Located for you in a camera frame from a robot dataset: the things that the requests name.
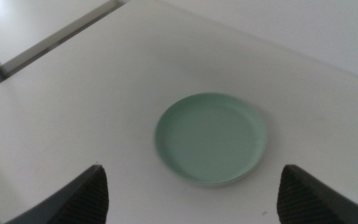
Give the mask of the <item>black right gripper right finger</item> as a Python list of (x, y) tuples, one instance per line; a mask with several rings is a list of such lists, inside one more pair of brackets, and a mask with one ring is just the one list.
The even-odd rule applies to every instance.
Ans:
[(358, 204), (296, 165), (284, 166), (277, 197), (280, 223), (358, 223)]

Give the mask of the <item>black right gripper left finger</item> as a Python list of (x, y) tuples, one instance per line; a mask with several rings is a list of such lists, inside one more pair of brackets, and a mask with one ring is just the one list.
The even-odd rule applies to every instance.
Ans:
[(105, 224), (109, 210), (106, 172), (92, 165), (66, 186), (13, 218), (16, 224)]

